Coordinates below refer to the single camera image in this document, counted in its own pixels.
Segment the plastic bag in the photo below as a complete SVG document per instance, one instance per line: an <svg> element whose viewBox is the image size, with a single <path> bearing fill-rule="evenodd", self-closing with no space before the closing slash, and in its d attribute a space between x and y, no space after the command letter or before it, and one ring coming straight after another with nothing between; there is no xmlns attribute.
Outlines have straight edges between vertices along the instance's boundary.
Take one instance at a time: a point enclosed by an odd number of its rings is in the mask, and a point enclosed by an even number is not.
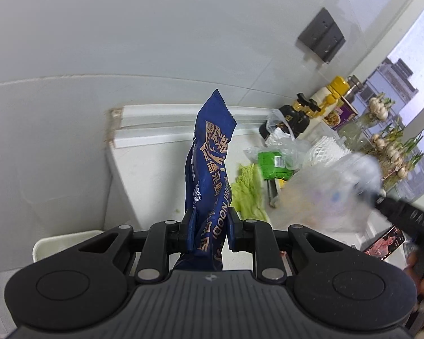
<svg viewBox="0 0 424 339"><path fill-rule="evenodd" d="M190 253L174 268L222 270L231 186L225 169L228 143L236 122L215 90L198 112L193 145L185 164L185 209L192 210L189 224Z"/></svg>
<svg viewBox="0 0 424 339"><path fill-rule="evenodd" d="M290 136L279 135L280 124L283 128L287 128ZM295 139L292 129L288 125L286 119L280 110L273 110L267 117L267 131L270 134L267 147L253 147L244 150L247 158L253 163L258 162L258 153L260 152L280 152L283 156L286 168L289 170L298 170L302 167L303 159L311 148L311 143L302 139Z"/></svg>
<svg viewBox="0 0 424 339"><path fill-rule="evenodd" d="M281 189L276 209L269 211L272 226L287 230L291 224L302 224L317 231L363 232L372 211L369 198L379 192L381 179L376 159L358 153L331 166L304 168Z"/></svg>

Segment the phone screen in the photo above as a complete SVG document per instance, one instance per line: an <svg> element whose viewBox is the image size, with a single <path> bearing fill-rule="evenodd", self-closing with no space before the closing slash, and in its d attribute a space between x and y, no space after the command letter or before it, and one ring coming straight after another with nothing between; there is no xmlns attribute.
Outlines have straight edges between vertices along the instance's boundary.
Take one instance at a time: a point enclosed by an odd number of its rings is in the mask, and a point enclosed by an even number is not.
<svg viewBox="0 0 424 339"><path fill-rule="evenodd" d="M404 234L396 226L391 227L380 239L363 252L380 260L386 259L405 241Z"/></svg>

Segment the black bottle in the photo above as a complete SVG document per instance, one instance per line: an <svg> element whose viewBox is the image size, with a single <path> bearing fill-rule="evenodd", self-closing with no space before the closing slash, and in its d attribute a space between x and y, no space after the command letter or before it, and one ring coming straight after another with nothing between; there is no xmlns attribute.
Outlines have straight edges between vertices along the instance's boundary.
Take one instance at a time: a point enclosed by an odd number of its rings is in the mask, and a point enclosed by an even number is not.
<svg viewBox="0 0 424 339"><path fill-rule="evenodd" d="M303 110L298 113L298 121L294 125L292 131L294 132L294 136L297 138L309 125L309 119L314 116L314 114L321 110L321 108L317 105L314 99L307 101L305 97L302 98L300 103L303 103L305 100L307 103L303 105Z"/></svg>
<svg viewBox="0 0 424 339"><path fill-rule="evenodd" d="M286 122L289 124L292 130L294 129L294 126L298 121L299 112L303 109L303 105L300 103L300 101L302 103L309 104L303 93L297 94L297 97L299 99L296 99L294 103L292 103L292 105L286 104L279 108L284 118L286 119ZM259 133L264 138L264 140L267 139L270 135L267 131L266 125L267 121L265 121L259 128ZM278 126L281 128L281 130L289 134L289 130L284 125L284 123L281 122Z"/></svg>

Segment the blue plastic packaging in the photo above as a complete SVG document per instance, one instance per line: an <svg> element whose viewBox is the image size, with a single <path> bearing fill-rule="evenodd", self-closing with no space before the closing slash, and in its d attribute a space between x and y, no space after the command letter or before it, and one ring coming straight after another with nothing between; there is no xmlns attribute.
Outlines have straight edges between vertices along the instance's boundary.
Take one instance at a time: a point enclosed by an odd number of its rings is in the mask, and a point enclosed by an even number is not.
<svg viewBox="0 0 424 339"><path fill-rule="evenodd" d="M198 112L193 145L185 164L185 209L192 210L191 252L176 269L222 270L231 186L225 158L236 122L215 90Z"/></svg>

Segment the white label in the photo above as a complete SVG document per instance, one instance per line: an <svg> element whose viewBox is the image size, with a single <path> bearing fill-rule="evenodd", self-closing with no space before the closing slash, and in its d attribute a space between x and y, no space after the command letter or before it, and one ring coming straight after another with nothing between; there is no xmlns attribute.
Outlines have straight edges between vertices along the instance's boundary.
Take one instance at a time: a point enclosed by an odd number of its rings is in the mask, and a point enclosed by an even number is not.
<svg viewBox="0 0 424 339"><path fill-rule="evenodd" d="M284 159L283 157L274 157L275 160L275 167L276 168L285 168L286 166L284 165Z"/></svg>

